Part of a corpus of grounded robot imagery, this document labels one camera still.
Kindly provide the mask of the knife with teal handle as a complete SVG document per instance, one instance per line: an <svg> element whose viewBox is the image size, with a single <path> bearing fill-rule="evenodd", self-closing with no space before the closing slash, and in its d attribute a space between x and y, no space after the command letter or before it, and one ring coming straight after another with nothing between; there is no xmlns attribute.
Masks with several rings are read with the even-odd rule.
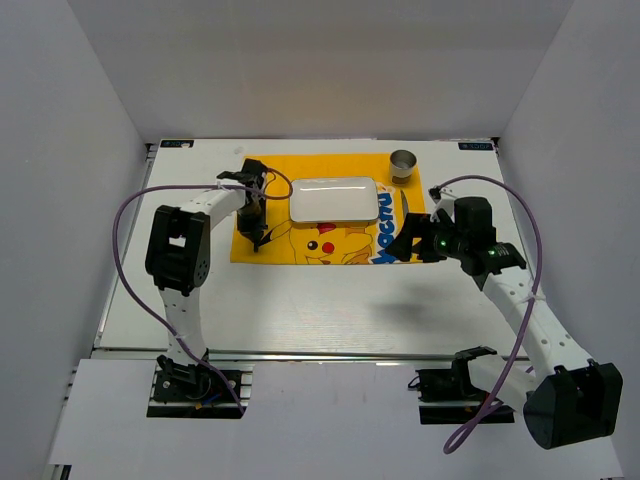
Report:
<svg viewBox="0 0 640 480"><path fill-rule="evenodd" d="M402 206L403 218L406 218L406 216L410 213L409 202L404 190L401 190L400 194L401 194L401 206Z"/></svg>

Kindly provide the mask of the yellow Pikachu cloth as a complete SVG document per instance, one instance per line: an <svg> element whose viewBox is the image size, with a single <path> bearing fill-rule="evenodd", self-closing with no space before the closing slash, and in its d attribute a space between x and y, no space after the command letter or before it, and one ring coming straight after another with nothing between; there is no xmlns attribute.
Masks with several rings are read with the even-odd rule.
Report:
<svg viewBox="0 0 640 480"><path fill-rule="evenodd" d="M371 177L377 185L379 215L370 222L296 223L289 203L267 203L267 232L257 252L235 231L230 261L267 265L378 265L396 259L385 253L404 223L401 194L408 198L410 213L424 213L421 172L415 167L410 182L395 185L389 175L389 152L315 155L256 155L271 171L266 192L281 196L287 181L313 178Z"/></svg>

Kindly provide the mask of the metal cup with paper sleeve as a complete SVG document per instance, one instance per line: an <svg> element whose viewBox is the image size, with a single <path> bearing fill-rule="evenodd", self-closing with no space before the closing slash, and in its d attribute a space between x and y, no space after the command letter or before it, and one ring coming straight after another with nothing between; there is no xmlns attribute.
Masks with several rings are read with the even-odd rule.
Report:
<svg viewBox="0 0 640 480"><path fill-rule="evenodd" d="M389 175L395 185L406 185L410 182L417 165L417 157L408 150L395 150L389 156Z"/></svg>

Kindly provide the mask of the white rectangular plate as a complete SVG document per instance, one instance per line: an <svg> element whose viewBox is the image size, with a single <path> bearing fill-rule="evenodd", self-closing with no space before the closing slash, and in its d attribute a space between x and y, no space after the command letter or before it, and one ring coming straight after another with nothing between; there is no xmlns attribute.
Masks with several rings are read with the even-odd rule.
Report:
<svg viewBox="0 0 640 480"><path fill-rule="evenodd" d="M289 199L296 223L370 222L379 215L377 185L371 177L298 179Z"/></svg>

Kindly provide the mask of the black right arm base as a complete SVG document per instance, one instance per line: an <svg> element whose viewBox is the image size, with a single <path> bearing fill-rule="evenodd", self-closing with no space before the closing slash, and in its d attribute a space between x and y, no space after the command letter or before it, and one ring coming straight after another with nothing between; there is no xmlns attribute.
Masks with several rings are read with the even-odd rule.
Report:
<svg viewBox="0 0 640 480"><path fill-rule="evenodd" d="M451 368L417 370L407 389L418 394L421 425L463 425L479 412L488 396L475 387L465 393Z"/></svg>

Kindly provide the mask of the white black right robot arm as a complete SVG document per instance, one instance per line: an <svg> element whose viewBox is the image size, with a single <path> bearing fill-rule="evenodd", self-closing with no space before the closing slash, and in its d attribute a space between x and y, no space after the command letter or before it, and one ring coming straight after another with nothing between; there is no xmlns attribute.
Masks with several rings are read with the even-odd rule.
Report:
<svg viewBox="0 0 640 480"><path fill-rule="evenodd" d="M613 434L623 386L612 363L599 363L579 346L546 301L517 248L497 239L493 212L483 197L441 200L432 214L409 213L386 248L400 261L459 261L514 331L533 371L504 370L490 347L455 354L446 380L421 377L428 401L451 392L484 398L487 412L505 406L521 414L534 441L554 449Z"/></svg>

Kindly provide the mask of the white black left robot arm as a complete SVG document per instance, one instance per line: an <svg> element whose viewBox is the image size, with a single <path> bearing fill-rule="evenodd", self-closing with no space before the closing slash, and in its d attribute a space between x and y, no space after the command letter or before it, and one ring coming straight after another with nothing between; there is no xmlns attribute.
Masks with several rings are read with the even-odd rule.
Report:
<svg viewBox="0 0 640 480"><path fill-rule="evenodd" d="M231 214L240 234L255 249L267 230L264 197L268 167L248 159L238 172L218 178L228 186L207 189L179 205L162 205L154 214L146 272L162 299L169 333L167 357L185 366L177 387L188 398L199 399L211 387L211 374L197 364L208 359L200 318L200 287L211 268L211 231Z"/></svg>

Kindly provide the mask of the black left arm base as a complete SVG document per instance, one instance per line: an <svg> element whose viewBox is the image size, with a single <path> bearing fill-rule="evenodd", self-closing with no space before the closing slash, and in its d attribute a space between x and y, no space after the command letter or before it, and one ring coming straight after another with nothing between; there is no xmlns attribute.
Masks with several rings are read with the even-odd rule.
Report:
<svg viewBox="0 0 640 480"><path fill-rule="evenodd" d="M219 375L202 365L181 365L165 355L156 359L146 416L164 419L238 420L249 400L248 372L222 370Z"/></svg>

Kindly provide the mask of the aluminium table frame rail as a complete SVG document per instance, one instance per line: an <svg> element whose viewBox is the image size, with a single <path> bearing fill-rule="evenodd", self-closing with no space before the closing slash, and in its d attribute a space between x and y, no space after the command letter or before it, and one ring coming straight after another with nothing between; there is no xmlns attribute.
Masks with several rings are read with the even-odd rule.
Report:
<svg viewBox="0 0 640 480"><path fill-rule="evenodd" d="M351 140L205 140L190 148L159 148L150 164L150 188L123 232L126 285L117 286L97 346L120 358L151 358L165 351L168 334L155 319L163 308L144 268L153 214L179 205L260 155L384 153L417 156L424 187L451 180L460 196L487 198L501 240L518 243L519 225L503 190L492 151L463 151L454 142ZM508 354L515 336L502 314L459 264L287 266L238 264L230 259L235 221L212 234L212 266L201 290L204 339L212 353L316 359L445 358L479 345Z"/></svg>

